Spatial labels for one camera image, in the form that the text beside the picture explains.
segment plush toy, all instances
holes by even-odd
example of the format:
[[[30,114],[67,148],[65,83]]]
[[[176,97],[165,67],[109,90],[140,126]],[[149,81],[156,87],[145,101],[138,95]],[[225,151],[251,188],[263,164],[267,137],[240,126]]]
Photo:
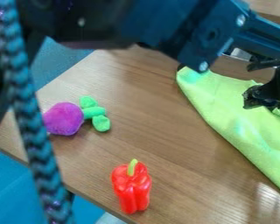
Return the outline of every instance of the plush toy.
[[[106,109],[99,107],[89,96],[80,98],[80,107],[71,102],[59,102],[43,114],[47,131],[54,135],[71,136],[87,119],[92,119],[94,128],[100,132],[110,129]]]

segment table surface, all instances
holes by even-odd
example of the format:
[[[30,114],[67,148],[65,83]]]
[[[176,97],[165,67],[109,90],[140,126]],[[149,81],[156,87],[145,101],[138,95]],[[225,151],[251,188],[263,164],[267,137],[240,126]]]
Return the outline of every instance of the table surface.
[[[87,122],[75,136],[51,136],[66,186],[127,222],[280,223],[280,191],[203,121],[179,90],[177,65],[138,47],[95,51],[38,91],[44,111],[91,95],[113,124],[108,133]],[[244,80],[272,76],[245,66],[221,57],[212,69]],[[0,150],[26,163],[12,113],[0,125]],[[148,210],[127,216],[109,175],[132,158],[147,164],[153,187]]]
[[[246,0],[253,10],[273,20],[280,19],[280,0]]]

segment black and teal cable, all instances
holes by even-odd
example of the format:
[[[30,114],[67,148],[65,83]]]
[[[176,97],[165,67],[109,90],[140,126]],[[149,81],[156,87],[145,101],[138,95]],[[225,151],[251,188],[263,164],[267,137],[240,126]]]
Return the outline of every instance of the black and teal cable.
[[[49,223],[74,223],[68,191],[39,111],[15,0],[0,0],[0,68]]]

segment green cloth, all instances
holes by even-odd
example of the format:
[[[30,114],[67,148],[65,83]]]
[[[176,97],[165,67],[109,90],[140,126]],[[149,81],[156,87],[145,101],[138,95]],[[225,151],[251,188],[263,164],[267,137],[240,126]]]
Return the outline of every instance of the green cloth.
[[[242,94],[257,83],[187,67],[177,82],[206,122],[280,188],[280,110],[243,108]]]

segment pepper stem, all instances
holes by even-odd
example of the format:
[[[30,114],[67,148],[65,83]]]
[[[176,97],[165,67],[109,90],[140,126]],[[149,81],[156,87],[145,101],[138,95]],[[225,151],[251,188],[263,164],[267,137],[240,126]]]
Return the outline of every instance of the pepper stem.
[[[128,176],[133,176],[134,172],[135,172],[135,166],[137,165],[138,160],[136,160],[135,158],[133,158],[130,163],[129,163],[129,167],[128,167]]]

